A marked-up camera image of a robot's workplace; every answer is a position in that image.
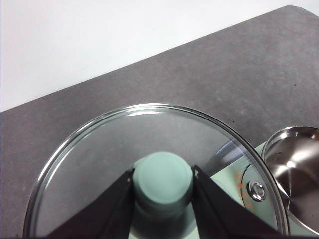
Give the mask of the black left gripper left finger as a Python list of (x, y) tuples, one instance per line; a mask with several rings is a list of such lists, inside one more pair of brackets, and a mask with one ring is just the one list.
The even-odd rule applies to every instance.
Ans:
[(134, 212), (133, 171), (47, 235), (48, 239), (127, 239)]

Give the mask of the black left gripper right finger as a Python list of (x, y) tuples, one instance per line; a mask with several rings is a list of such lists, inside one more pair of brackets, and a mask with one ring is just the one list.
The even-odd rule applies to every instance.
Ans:
[(232, 199), (198, 166), (192, 170), (192, 206), (201, 239), (279, 238), (275, 229)]

